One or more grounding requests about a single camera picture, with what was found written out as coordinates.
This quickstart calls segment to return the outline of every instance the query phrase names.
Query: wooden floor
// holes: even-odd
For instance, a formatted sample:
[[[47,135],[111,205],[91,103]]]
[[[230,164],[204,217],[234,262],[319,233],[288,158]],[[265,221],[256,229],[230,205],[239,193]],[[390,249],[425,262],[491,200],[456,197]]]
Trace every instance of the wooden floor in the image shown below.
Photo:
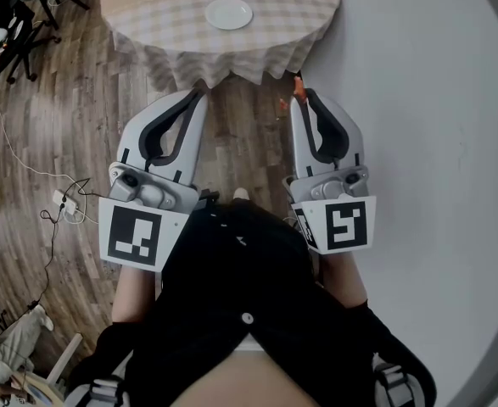
[[[122,128],[163,92],[154,91],[141,65],[114,50],[99,0],[83,1],[90,2],[90,11],[71,2],[56,8],[63,41],[33,53],[36,82],[24,77],[22,65],[15,85],[6,83],[6,75],[0,77],[0,109],[13,149],[26,164],[76,179],[91,177],[92,190],[107,194],[108,167]],[[41,8],[32,8],[36,19],[43,20]],[[288,119],[279,98],[287,99],[292,90],[290,76],[281,81],[267,76],[262,86],[231,77],[209,92],[196,183],[220,191],[223,201],[236,187],[246,187],[256,203],[285,216],[281,180],[291,171],[292,159]],[[0,123],[0,309],[8,311],[8,320],[45,286],[43,266],[51,252],[52,225],[39,213],[58,213],[53,191],[69,184],[66,178],[24,169],[9,151]],[[94,219],[95,199],[88,199],[88,214]],[[50,370],[76,332],[84,337],[76,360],[92,352],[110,323],[119,266],[100,260],[96,225],[63,221],[48,272],[50,286],[42,304],[56,327],[36,351],[34,361],[41,372]]]

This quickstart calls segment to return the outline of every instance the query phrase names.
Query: black shirt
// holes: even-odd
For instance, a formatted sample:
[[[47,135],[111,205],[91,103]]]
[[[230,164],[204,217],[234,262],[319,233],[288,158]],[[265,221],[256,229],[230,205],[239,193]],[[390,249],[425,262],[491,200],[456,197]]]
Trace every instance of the black shirt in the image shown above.
[[[145,405],[160,382],[153,398],[167,406],[249,333],[321,406],[374,405],[376,352],[423,387],[433,383],[366,305],[346,309],[315,282],[296,230],[250,202],[194,212],[162,281],[146,321],[108,328],[95,355],[72,373],[71,387],[110,375],[133,349],[131,405]]]

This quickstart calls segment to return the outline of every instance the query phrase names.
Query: orange object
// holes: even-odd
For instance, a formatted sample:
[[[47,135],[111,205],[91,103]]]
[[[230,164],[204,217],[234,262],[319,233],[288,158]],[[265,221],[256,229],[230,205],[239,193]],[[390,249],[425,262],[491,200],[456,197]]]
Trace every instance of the orange object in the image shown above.
[[[294,96],[297,97],[303,104],[307,102],[307,92],[305,91],[305,86],[303,85],[303,80],[301,77],[294,77]]]

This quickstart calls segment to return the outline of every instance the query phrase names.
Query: white wall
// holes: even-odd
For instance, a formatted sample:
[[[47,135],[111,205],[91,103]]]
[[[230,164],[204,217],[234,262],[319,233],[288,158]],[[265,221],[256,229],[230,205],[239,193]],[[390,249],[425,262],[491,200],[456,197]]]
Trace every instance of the white wall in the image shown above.
[[[302,73],[364,135],[370,305],[432,371],[438,405],[473,405],[498,368],[473,387],[498,333],[498,18],[488,0],[342,4]]]

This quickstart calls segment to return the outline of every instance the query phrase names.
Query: round table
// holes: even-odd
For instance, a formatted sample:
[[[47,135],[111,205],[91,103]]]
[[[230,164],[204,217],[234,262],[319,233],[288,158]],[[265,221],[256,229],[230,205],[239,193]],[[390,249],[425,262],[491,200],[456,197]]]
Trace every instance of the round table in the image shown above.
[[[256,84],[297,72],[324,36],[340,0],[244,0],[254,17],[222,31],[205,19],[214,0],[101,0],[115,49],[136,54],[157,90],[172,81],[188,89],[203,79],[212,88],[231,72]]]

